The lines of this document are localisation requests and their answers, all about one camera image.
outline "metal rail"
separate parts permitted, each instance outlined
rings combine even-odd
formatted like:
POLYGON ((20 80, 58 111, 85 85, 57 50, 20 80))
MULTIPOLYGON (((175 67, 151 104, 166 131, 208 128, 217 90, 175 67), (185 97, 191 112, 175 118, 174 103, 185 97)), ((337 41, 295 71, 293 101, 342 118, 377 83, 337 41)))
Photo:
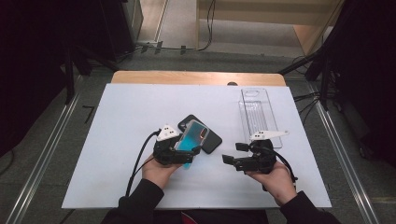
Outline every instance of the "metal rail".
MULTIPOLYGON (((308 82, 308 88, 311 92, 318 91, 316 86, 308 82)), ((336 131, 334 124, 332 123, 332 118, 329 111, 325 111, 321 104, 317 104, 317 110, 319 112, 320 118, 329 135, 330 141, 332 142, 332 147, 334 148, 335 154, 337 155, 338 161, 340 162, 341 168, 346 176, 346 181, 352 190, 353 196, 356 203, 361 210, 364 222, 367 224, 380 223, 378 217, 375 214, 375 210, 371 204, 370 198, 368 197, 363 184, 361 183, 355 168, 350 161, 347 151, 341 141, 341 138, 336 131)))
MULTIPOLYGON (((80 86, 83 78, 78 76, 77 86, 80 86)), ((50 163, 50 159, 58 146, 59 140, 62 137, 64 132, 64 128, 67 125, 79 98, 79 88, 76 88, 76 94, 70 101, 68 105, 64 106, 64 109, 61 113, 61 116, 58 118, 55 127, 52 130, 52 133, 49 136, 49 140, 47 144, 44 146, 43 151, 41 152, 40 157, 38 158, 37 163, 35 164, 35 168, 33 168, 32 173, 24 184, 22 191, 16 201, 8 219, 7 224, 16 224, 21 223, 27 208, 29 207, 30 202, 33 200, 35 192, 40 184, 40 181, 47 170, 47 167, 50 163)))

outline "person's right hand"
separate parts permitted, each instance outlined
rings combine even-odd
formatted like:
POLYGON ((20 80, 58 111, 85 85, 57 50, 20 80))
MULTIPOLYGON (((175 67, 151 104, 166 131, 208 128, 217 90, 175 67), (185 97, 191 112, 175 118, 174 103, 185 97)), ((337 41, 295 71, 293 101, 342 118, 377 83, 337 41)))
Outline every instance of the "person's right hand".
POLYGON ((260 172, 246 172, 246 174, 262 183, 279 206, 297 196, 288 168, 279 161, 268 175, 260 172))

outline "wire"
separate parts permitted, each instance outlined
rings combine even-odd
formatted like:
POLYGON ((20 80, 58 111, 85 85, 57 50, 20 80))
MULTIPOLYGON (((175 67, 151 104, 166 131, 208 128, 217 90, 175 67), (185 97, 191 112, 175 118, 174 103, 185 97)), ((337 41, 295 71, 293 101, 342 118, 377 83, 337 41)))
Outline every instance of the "wire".
POLYGON ((309 105, 306 105, 302 110, 300 110, 298 113, 299 115, 301 115, 309 106, 311 106, 315 100, 317 100, 318 98, 314 99, 311 103, 309 103, 309 105))
POLYGON ((308 118, 309 113, 311 112, 311 110, 314 108, 315 104, 316 104, 318 101, 319 101, 319 98, 318 98, 318 99, 315 99, 315 100, 313 100, 313 101, 311 102, 311 107, 309 108, 309 110, 308 110, 308 112, 306 113, 305 118, 304 118, 304 120, 303 120, 303 126, 305 125, 306 118, 308 118))
POLYGON ((213 20, 215 18, 215 9, 216 9, 216 0, 212 0, 209 10, 207 11, 207 15, 206 15, 206 23, 207 23, 207 29, 209 31, 209 40, 206 43, 206 46, 203 47, 202 49, 177 49, 177 48, 163 48, 163 47, 153 47, 150 45, 142 45, 139 44, 138 46, 142 47, 142 49, 144 48, 148 48, 148 49, 170 49, 170 50, 194 50, 194 51, 202 51, 207 49, 211 44, 212 44, 212 36, 213 36, 213 20), (210 15, 210 11, 212 10, 212 16, 209 19, 209 15, 210 15))
POLYGON ((143 165, 145 165, 147 162, 145 162, 143 165, 140 166, 140 168, 136 171, 137 169, 137 165, 140 162, 140 158, 142 157, 143 151, 145 150, 146 145, 148 144, 149 140, 151 139, 152 136, 154 135, 158 135, 160 133, 161 129, 157 132, 152 133, 151 135, 148 136, 148 138, 146 139, 145 143, 143 144, 142 148, 140 149, 139 155, 137 156, 136 159, 136 163, 134 164, 134 171, 132 172, 131 177, 129 178, 129 182, 128 182, 128 187, 126 188, 126 193, 125 196, 128 197, 130 192, 131 192, 131 186, 134 183, 134 176, 137 174, 137 172, 143 167, 143 165))
POLYGON ((209 31, 209 40, 207 41, 207 44, 206 44, 206 46, 204 48, 198 49, 198 50, 205 50, 212 44, 213 19, 215 18, 215 9, 216 9, 216 0, 213 0, 212 3, 210 4, 209 10, 207 11, 207 16, 206 16, 207 30, 209 31), (209 14, 210 14, 210 9, 212 7, 213 7, 212 19, 211 19, 212 21, 210 22, 210 26, 209 26, 209 14))
POLYGON ((285 164, 286 167, 288 167, 289 172, 290 172, 291 181, 292 181, 293 185, 295 186, 296 180, 297 180, 298 178, 294 176, 294 172, 293 172, 293 170, 291 169, 290 164, 288 163, 288 161, 287 161, 283 156, 281 156, 279 153, 277 153, 276 151, 274 151, 274 150, 272 150, 272 149, 270 149, 270 148, 268 148, 268 147, 256 147, 256 148, 261 148, 261 149, 266 150, 267 152, 270 152, 270 153, 272 153, 272 154, 275 154, 275 155, 283 162, 283 164, 285 164))
POLYGON ((66 222, 66 220, 74 213, 74 211, 76 211, 76 209, 72 209, 70 210, 67 215, 64 217, 64 219, 62 219, 62 221, 59 224, 64 224, 66 222))
POLYGON ((319 91, 314 91, 314 92, 311 92, 311 93, 306 94, 306 95, 294 96, 293 100, 294 100, 294 102, 299 102, 299 101, 302 101, 304 99, 311 98, 312 96, 320 96, 320 92, 319 91))
MULTIPOLYGON (((138 51, 140 51, 140 50, 142 50, 143 48, 138 48, 138 49, 135 49, 134 51, 132 51, 132 52, 129 52, 129 53, 126 53, 126 54, 124 54, 124 55, 122 55, 122 59, 119 61, 119 62, 116 62, 116 64, 120 64, 120 63, 122 63, 123 61, 125 61, 125 59, 127 59, 130 55, 132 55, 132 54, 134 54, 134 53, 136 53, 136 52, 138 52, 138 51)), ((104 65, 102 65, 101 63, 96 63, 95 62, 95 59, 91 59, 90 61, 89 61, 89 63, 90 63, 90 65, 91 65, 91 67, 93 67, 93 68, 98 68, 98 67, 103 67, 104 65)))
POLYGON ((11 166, 12 163, 14 163, 14 159, 15 159, 15 153, 13 150, 10 150, 11 153, 11 160, 9 161, 8 165, 6 166, 6 168, 4 168, 1 172, 0 172, 0 176, 3 175, 11 166))
MULTIPOLYGON (((301 56, 298 56, 298 57, 294 58, 293 61, 291 62, 291 64, 294 64, 294 62, 295 62, 297 59, 299 59, 299 58, 304 58, 304 59, 306 60, 306 62, 309 63, 309 61, 305 58, 305 56, 304 56, 304 55, 301 55, 301 56)), ((297 68, 294 69, 294 71, 296 71, 296 72, 298 72, 298 73, 300 73, 300 74, 302 74, 302 75, 305 75, 304 72, 301 72, 301 71, 297 70, 297 68)))

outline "black phone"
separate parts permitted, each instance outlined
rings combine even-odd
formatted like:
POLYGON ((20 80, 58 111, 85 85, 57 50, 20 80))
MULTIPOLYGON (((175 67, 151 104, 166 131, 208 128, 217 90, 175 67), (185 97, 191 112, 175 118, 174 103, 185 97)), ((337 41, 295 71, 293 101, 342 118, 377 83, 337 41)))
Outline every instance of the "black phone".
MULTIPOLYGON (((196 118, 194 115, 188 115, 186 118, 184 118, 177 125, 177 127, 182 132, 184 132, 186 130, 186 128, 187 128, 187 123, 189 123, 189 121, 192 120, 192 119, 195 119, 196 121, 204 124, 198 118, 196 118)), ((210 154, 216 149, 216 147, 218 147, 222 143, 222 139, 215 132, 213 132, 213 130, 211 130, 210 127, 207 127, 207 128, 209 129, 209 134, 207 135, 206 140, 204 141, 204 144, 202 145, 202 150, 205 153, 210 154)))

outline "smartphone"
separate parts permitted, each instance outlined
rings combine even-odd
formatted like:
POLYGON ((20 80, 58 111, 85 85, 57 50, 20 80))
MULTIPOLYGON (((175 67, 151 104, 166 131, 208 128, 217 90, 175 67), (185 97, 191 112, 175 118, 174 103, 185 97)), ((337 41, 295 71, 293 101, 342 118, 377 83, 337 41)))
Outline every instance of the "smartphone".
MULTIPOLYGON (((182 131, 185 132, 187 128, 187 123, 189 123, 191 120, 196 120, 202 124, 198 118, 196 118, 194 115, 188 115, 186 118, 184 118, 178 125, 177 127, 182 131)), ((204 144, 202 145, 202 150, 210 154, 212 153, 220 144, 222 143, 222 139, 215 133, 213 130, 210 130, 209 134, 207 135, 206 140, 204 141, 204 144)))
MULTIPOLYGON (((209 132, 209 129, 203 123, 195 119, 190 120, 186 124, 186 131, 181 135, 176 145, 176 150, 190 151, 195 147, 201 147, 209 132)), ((185 163, 183 166, 184 168, 189 168, 191 163, 185 163)))

